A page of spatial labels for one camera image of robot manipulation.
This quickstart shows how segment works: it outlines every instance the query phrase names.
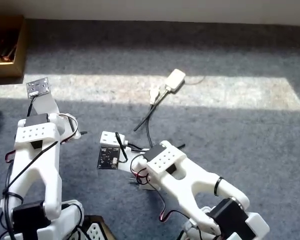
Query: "black cable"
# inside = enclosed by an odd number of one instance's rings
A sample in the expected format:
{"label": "black cable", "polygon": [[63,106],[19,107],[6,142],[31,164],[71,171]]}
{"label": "black cable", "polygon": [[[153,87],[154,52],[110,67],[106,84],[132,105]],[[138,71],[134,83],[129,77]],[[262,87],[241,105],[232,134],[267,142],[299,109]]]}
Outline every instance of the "black cable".
{"label": "black cable", "polygon": [[180,150],[180,149],[183,149],[185,146],[186,146],[186,144],[183,143],[183,144],[181,144],[180,146],[177,146],[176,148]]}
{"label": "black cable", "polygon": [[137,150],[142,150],[143,149],[142,147],[139,147],[139,146],[135,145],[132,142],[128,142],[128,147],[133,147],[133,148],[135,148]]}
{"label": "black cable", "polygon": [[71,130],[72,130],[72,132],[74,132],[76,130],[74,123],[72,122],[72,119],[70,117],[67,117],[67,118],[68,118]]}
{"label": "black cable", "polygon": [[[150,104],[150,110],[154,107],[153,104]],[[146,136],[148,137],[148,141],[149,141],[149,145],[150,148],[152,148],[154,146],[154,144],[152,143],[151,137],[150,137],[150,133],[149,133],[149,120],[150,120],[150,116],[146,119],[145,122],[145,129],[146,129]]]}
{"label": "black cable", "polygon": [[168,218],[170,217],[170,215],[172,214],[172,213],[179,213],[179,214],[181,214],[182,216],[184,216],[185,218],[187,218],[187,219],[190,219],[187,215],[185,215],[183,212],[181,212],[181,211],[179,211],[179,210],[171,210],[171,211],[169,211],[165,216],[164,216],[164,213],[165,213],[165,210],[166,210],[166,201],[165,201],[165,199],[164,199],[164,197],[161,195],[161,193],[158,191],[158,189],[156,189],[150,182],[149,182],[149,179],[148,179],[148,174],[147,174],[147,176],[146,176],[146,183],[147,184],[149,184],[157,193],[158,193],[158,195],[159,195],[159,197],[161,198],[161,201],[162,201],[162,203],[163,203],[163,208],[162,208],[162,210],[161,210],[161,212],[160,212],[160,215],[159,215],[159,221],[160,222],[162,222],[162,223],[164,223],[165,221],[167,221],[168,220]]}
{"label": "black cable", "polygon": [[1,235],[0,235],[0,240],[4,237],[4,235],[6,235],[8,233],[8,231],[4,231]]}
{"label": "black cable", "polygon": [[133,131],[137,131],[142,124],[144,124],[144,122],[150,117],[150,115],[154,112],[154,110],[156,109],[156,107],[159,105],[159,103],[168,95],[169,91],[165,91],[160,97],[159,99],[155,102],[155,104],[153,105],[153,108],[151,108],[148,113],[145,115],[145,117],[141,120],[141,122],[139,122],[139,124],[133,129]]}
{"label": "black cable", "polygon": [[91,237],[87,234],[87,232],[84,231],[83,227],[80,226],[81,221],[82,221],[82,219],[83,219],[83,214],[82,214],[82,210],[81,210],[81,208],[79,207],[79,205],[77,205],[76,203],[71,203],[71,204],[69,204],[69,206],[76,206],[76,207],[78,208],[78,210],[79,210],[79,212],[80,212],[80,220],[79,220],[78,224],[75,226],[75,228],[73,229],[71,235],[68,237],[67,240],[69,240],[75,232],[78,232],[78,236],[79,236],[79,239],[78,239],[78,240],[80,240],[81,234],[79,233],[79,230],[84,234],[84,236],[85,236],[88,240],[92,240]]}
{"label": "black cable", "polygon": [[[5,188],[9,184],[9,180],[10,180],[10,176],[11,176],[11,173],[12,173],[13,166],[14,166],[14,164],[12,162],[8,167],[8,171],[7,171],[7,174],[6,174],[6,180],[5,180]],[[6,224],[6,230],[9,233],[9,236],[10,236],[11,240],[16,240],[15,234],[14,234],[14,229],[12,227],[12,224],[11,224],[11,221],[10,221],[10,215],[9,215],[9,195],[6,194],[6,193],[4,194],[3,214],[4,214],[5,224]]]}
{"label": "black cable", "polygon": [[200,237],[200,240],[203,240],[202,239],[202,234],[201,234],[201,230],[199,229],[199,227],[196,227],[197,229],[198,229],[198,231],[199,231],[199,237]]}
{"label": "black cable", "polygon": [[0,213],[0,225],[1,225],[1,227],[2,227],[3,229],[7,230],[7,227],[6,227],[6,226],[4,225],[4,223],[2,222],[3,216],[4,216],[4,212],[2,211],[2,212]]}
{"label": "black cable", "polygon": [[37,156],[34,157],[34,159],[24,168],[22,169],[22,171],[8,184],[8,186],[6,186],[4,188],[4,190],[2,191],[2,194],[6,194],[9,190],[9,188],[11,187],[11,185],[35,162],[38,160],[38,158],[40,158],[45,152],[47,152],[48,150],[50,150],[52,147],[54,147],[56,144],[58,143],[58,141],[55,141],[54,143],[52,143],[50,146],[48,146],[47,148],[45,148],[44,150],[42,150],[41,152],[39,152],[39,154]]}
{"label": "black cable", "polygon": [[134,149],[134,148],[131,148],[131,152],[137,152],[137,153],[145,153],[147,152],[148,150],[140,150],[140,149]]}
{"label": "black cable", "polygon": [[176,238],[176,240],[181,240],[184,233],[185,233],[185,231],[181,230],[181,232],[179,233],[179,236]]}
{"label": "black cable", "polygon": [[134,158],[132,158],[131,163],[130,163],[130,172],[135,175],[134,170],[132,169],[132,163],[134,162],[134,160],[136,160],[138,157],[142,156],[142,154],[138,154],[137,156],[135,156]]}
{"label": "black cable", "polygon": [[126,151],[125,151],[125,147],[124,147],[124,145],[121,142],[120,135],[119,135],[119,133],[117,131],[115,132],[115,138],[116,138],[117,142],[119,143],[120,149],[121,149],[122,154],[123,154],[123,156],[125,158],[125,161],[120,161],[119,160],[119,162],[120,163],[126,163],[126,162],[128,162],[128,157],[127,157],[127,154],[126,154]]}
{"label": "black cable", "polygon": [[35,101],[36,98],[37,98],[37,96],[34,96],[34,97],[31,99],[30,105],[29,105],[29,107],[28,107],[28,112],[27,112],[27,114],[26,114],[27,117],[29,117],[30,114],[31,114],[32,106],[33,106],[34,101]]}

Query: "white plastic part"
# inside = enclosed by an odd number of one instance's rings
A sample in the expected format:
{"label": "white plastic part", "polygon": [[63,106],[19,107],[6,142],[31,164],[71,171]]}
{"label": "white plastic part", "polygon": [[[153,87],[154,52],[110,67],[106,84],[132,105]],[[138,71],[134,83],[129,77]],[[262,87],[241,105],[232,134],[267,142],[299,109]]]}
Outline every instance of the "white plastic part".
{"label": "white plastic part", "polygon": [[37,114],[58,114],[59,108],[51,92],[35,98],[32,104]]}
{"label": "white plastic part", "polygon": [[245,223],[251,228],[256,237],[253,240],[263,239],[270,231],[269,225],[266,221],[256,212],[248,212],[248,218]]}
{"label": "white plastic part", "polygon": [[165,88],[170,92],[175,92],[183,83],[186,74],[179,69],[173,70],[173,72],[165,80]]}
{"label": "white plastic part", "polygon": [[[120,140],[122,144],[124,145],[126,143],[125,135],[119,134]],[[108,147],[108,148],[118,148],[120,147],[117,138],[116,133],[111,131],[103,131],[100,138],[100,144],[102,147]]]}
{"label": "white plastic part", "polygon": [[[42,149],[34,149],[30,142],[42,140]],[[12,193],[24,197],[30,186],[38,179],[45,184],[44,212],[49,220],[57,219],[61,213],[62,180],[59,175],[60,135],[57,126],[52,122],[18,127],[15,136],[15,157],[10,180],[12,181],[41,151],[55,141],[58,144],[45,152],[34,162],[9,188]],[[9,198],[9,214],[20,205],[21,201],[11,196]]]}
{"label": "white plastic part", "polygon": [[57,126],[58,132],[60,136],[62,136],[65,133],[65,119],[59,116],[57,113],[49,114],[48,118],[51,123],[54,123]]}
{"label": "white plastic part", "polygon": [[89,235],[89,237],[92,240],[106,240],[105,236],[103,235],[103,232],[101,231],[101,228],[99,224],[93,223],[89,227],[88,231],[86,233]]}
{"label": "white plastic part", "polygon": [[172,164],[182,161],[186,157],[187,155],[185,153],[171,145],[147,163],[148,171],[153,173],[156,177],[159,177],[165,173]]}
{"label": "white plastic part", "polygon": [[236,232],[232,233],[230,237],[227,238],[227,240],[243,240]]}
{"label": "white plastic part", "polygon": [[[200,210],[195,200],[195,195],[198,193],[214,193],[219,176],[202,169],[168,141],[162,141],[161,144],[166,149],[147,163],[149,176],[154,177],[162,188],[178,200],[183,212],[192,218],[203,232],[219,235],[221,233],[219,226],[212,218]],[[163,160],[162,157],[166,162],[161,167],[154,167],[154,165],[158,165]],[[167,166],[170,165],[167,161],[174,163],[176,167],[176,171],[172,175],[167,171],[161,170],[162,168],[167,169]],[[244,208],[249,206],[247,196],[233,185],[219,184],[218,190],[218,193],[225,198],[234,197],[242,201],[240,203]]]}

